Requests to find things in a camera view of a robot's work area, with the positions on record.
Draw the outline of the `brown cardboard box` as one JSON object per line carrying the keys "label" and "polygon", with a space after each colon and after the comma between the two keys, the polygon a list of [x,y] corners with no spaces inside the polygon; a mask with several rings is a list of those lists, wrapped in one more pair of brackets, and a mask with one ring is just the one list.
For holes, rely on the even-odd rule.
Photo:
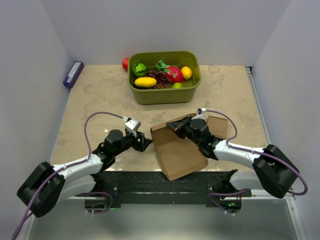
{"label": "brown cardboard box", "polygon": [[208,160],[188,138],[180,139],[166,123],[152,126],[150,134],[157,162],[169,181],[177,180],[208,165]]}

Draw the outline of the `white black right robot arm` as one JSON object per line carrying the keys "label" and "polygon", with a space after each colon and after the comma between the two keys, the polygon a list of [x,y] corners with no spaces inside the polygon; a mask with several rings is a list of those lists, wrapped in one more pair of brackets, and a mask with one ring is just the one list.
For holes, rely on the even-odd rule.
{"label": "white black right robot arm", "polygon": [[168,122],[166,126],[180,139],[192,141],[206,158],[253,169],[262,188],[273,197],[282,199],[298,178],[298,168],[275,145],[265,148],[232,145],[211,134],[205,120],[190,116]]}

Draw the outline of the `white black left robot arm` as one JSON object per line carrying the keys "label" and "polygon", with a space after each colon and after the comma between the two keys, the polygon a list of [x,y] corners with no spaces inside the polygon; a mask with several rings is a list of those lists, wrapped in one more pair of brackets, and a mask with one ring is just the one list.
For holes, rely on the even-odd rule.
{"label": "white black left robot arm", "polygon": [[114,129],[90,156],[65,164],[40,163],[17,191],[18,198],[37,218],[50,212],[57,203],[78,194],[99,196],[104,184],[96,174],[111,167],[116,156],[132,148],[144,152],[152,143],[142,132]]}

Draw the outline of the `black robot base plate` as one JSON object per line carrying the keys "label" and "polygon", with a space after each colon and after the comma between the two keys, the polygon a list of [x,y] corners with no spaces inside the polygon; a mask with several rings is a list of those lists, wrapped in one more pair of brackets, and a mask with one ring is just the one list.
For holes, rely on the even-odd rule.
{"label": "black robot base plate", "polygon": [[242,199],[251,197],[247,190],[240,193],[230,184],[236,170],[193,172],[170,181],[160,171],[104,171],[94,175],[97,185],[93,194],[82,194],[84,206],[90,210],[104,207],[120,208],[124,204],[205,205],[237,213]]}

